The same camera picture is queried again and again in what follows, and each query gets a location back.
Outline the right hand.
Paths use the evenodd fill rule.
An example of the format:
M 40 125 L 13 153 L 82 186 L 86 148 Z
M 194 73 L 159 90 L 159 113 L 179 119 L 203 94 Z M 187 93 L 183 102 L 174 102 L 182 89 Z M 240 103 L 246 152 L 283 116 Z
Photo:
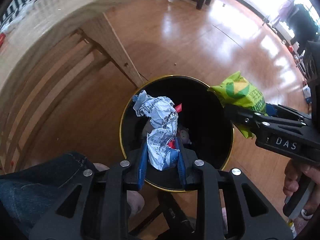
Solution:
M 319 167 L 291 159 L 285 168 L 283 213 L 294 220 L 300 214 L 311 218 L 319 206 Z

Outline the left hand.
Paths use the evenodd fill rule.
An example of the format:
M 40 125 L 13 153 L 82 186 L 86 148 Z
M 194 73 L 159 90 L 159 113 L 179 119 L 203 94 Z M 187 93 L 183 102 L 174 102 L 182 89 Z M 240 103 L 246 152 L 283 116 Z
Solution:
M 99 172 L 110 169 L 108 166 L 101 163 L 94 163 L 93 165 Z M 132 218 L 143 209 L 145 200 L 139 192 L 127 191 L 127 204 L 129 207 L 129 218 Z

